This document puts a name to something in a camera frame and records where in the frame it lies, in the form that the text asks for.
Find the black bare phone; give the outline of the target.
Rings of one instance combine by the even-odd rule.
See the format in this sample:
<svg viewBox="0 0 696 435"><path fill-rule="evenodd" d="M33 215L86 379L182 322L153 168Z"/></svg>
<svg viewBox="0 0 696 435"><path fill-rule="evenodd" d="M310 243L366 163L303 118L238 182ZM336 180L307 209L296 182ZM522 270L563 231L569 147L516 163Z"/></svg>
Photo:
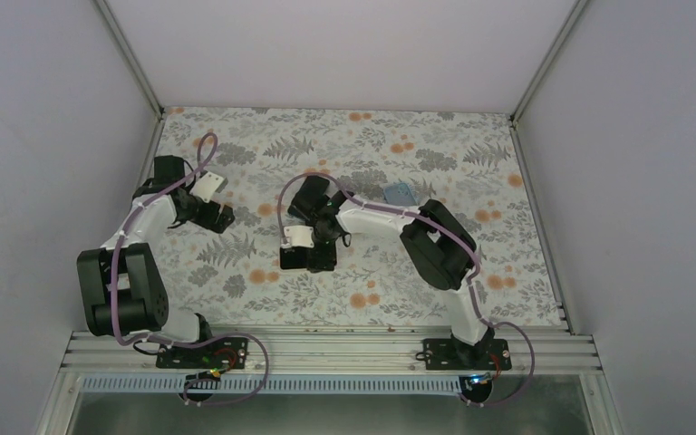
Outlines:
<svg viewBox="0 0 696 435"><path fill-rule="evenodd" d="M282 270L305 270L306 248L290 248L279 250L279 265Z"/></svg>

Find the black phone from case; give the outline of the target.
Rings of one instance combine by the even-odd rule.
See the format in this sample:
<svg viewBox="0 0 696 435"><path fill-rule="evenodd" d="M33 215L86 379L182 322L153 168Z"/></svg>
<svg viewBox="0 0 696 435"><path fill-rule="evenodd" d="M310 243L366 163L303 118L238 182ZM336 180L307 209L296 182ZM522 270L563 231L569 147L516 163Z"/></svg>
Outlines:
<svg viewBox="0 0 696 435"><path fill-rule="evenodd" d="M318 212L329 201L326 191L330 186L328 179L308 176L303 185L297 190L287 209L290 216L310 221L317 217Z"/></svg>

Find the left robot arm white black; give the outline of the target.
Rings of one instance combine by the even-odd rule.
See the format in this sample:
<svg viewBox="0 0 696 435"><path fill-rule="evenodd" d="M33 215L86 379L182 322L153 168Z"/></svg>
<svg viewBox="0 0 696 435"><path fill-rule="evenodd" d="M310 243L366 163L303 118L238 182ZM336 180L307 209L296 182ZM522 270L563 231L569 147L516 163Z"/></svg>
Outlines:
<svg viewBox="0 0 696 435"><path fill-rule="evenodd" d="M132 196L117 232L76 260L85 322L95 336L124 344L179 343L180 355L195 367L209 364L216 342L204 316L172 310L154 250L170 229L191 223L216 234L235 220L233 209L216 202L227 179L197 171L178 156L154 160L153 175Z"/></svg>

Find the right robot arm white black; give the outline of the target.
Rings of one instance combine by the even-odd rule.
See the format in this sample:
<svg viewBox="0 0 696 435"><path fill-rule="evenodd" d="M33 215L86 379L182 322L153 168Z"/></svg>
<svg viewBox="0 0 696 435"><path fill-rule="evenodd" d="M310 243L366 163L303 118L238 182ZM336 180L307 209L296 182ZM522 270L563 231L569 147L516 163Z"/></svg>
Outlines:
<svg viewBox="0 0 696 435"><path fill-rule="evenodd" d="M356 235L398 240L420 278L442 293L457 362L476 369L488 359L488 322L468 289L479 274L480 253L446 206L434 199L421 206L394 206L360 198L344 187L328 195L338 181L316 172L298 175L296 180L302 185L287 213L299 222L278 225L282 269L332 272L337 246L349 246Z"/></svg>

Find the floral patterned table mat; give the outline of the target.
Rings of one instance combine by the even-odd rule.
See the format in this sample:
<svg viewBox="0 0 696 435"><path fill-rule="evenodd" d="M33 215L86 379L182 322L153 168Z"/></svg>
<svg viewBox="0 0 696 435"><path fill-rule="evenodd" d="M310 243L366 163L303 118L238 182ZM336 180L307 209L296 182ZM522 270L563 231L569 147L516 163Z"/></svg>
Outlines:
<svg viewBox="0 0 696 435"><path fill-rule="evenodd" d="M280 225L299 175L321 172L369 200L402 182L436 199L482 252L475 281L491 321L558 327L561 316L504 114L171 107L161 155L212 154L235 222L220 234L186 224L154 256L174 309L214 324L434 326L449 321L440 293L402 244L356 237L332 272L284 271Z"/></svg>

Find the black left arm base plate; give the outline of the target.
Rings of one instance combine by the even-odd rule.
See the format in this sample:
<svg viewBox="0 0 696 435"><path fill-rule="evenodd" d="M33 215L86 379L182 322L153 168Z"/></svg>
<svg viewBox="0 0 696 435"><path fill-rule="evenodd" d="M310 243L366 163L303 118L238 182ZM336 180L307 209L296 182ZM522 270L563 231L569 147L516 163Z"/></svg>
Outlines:
<svg viewBox="0 0 696 435"><path fill-rule="evenodd" d="M231 336L196 349L162 345L155 365L159 369L220 370L244 369L249 341Z"/></svg>

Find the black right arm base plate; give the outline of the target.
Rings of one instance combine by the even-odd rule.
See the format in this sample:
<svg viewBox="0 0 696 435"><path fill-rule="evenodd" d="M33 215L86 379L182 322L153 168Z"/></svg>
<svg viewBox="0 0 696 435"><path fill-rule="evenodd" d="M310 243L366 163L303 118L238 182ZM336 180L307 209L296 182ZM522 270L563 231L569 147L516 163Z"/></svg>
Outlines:
<svg viewBox="0 0 696 435"><path fill-rule="evenodd" d="M454 338L428 338L415 359L425 363L428 371L508 371L512 369L508 342L485 339L469 346Z"/></svg>

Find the aluminium front rail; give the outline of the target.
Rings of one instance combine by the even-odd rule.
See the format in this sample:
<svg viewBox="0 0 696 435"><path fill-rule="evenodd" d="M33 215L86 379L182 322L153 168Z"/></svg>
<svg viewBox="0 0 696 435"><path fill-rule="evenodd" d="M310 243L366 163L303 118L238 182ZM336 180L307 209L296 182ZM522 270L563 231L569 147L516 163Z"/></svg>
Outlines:
<svg viewBox="0 0 696 435"><path fill-rule="evenodd" d="M269 354L273 374L418 375L423 362L415 354L426 338L447 338L443 326L430 327L319 327L248 326L260 344L249 345L245 371L264 370ZM534 366L538 374L592 374L603 369L594 339L564 329L533 328L524 335L505 328L496 332L507 340L512 374ZM86 332L72 334L61 362L64 372L153 372L158 346L145 343L142 352L118 345L110 337Z"/></svg>

